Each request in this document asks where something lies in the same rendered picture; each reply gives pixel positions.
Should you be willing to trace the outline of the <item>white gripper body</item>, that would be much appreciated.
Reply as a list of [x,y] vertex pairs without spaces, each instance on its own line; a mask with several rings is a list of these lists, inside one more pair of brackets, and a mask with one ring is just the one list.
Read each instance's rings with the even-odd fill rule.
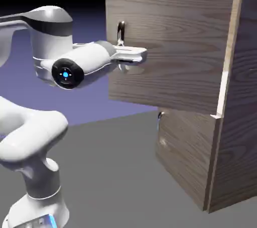
[[146,61],[148,50],[141,47],[114,46],[116,52],[112,60],[128,64],[140,64]]

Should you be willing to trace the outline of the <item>long curved metal handle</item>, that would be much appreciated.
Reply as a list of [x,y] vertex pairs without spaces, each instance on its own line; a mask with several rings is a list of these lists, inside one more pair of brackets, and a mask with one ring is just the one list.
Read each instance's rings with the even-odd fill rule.
[[[125,21],[120,21],[117,25],[117,45],[124,46]],[[129,68],[125,64],[118,65],[122,73],[128,73]]]

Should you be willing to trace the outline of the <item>large wooden cabinet door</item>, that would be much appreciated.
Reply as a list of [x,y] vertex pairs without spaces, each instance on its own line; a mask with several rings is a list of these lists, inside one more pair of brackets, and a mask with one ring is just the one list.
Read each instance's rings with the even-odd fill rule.
[[109,98],[217,113],[240,0],[105,0],[107,39],[148,50],[146,62],[109,75]]

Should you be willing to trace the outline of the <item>small wooden cabinet door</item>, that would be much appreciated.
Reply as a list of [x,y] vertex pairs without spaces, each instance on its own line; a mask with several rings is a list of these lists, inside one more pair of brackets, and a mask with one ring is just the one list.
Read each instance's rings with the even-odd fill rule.
[[207,210],[221,117],[159,108],[164,111],[155,145],[156,157],[202,210]]

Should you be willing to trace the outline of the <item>wooden cabinet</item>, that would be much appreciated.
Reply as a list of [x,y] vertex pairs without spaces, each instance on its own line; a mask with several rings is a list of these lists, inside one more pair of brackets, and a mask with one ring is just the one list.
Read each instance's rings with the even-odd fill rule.
[[257,196],[257,0],[240,0],[231,31],[208,213]]

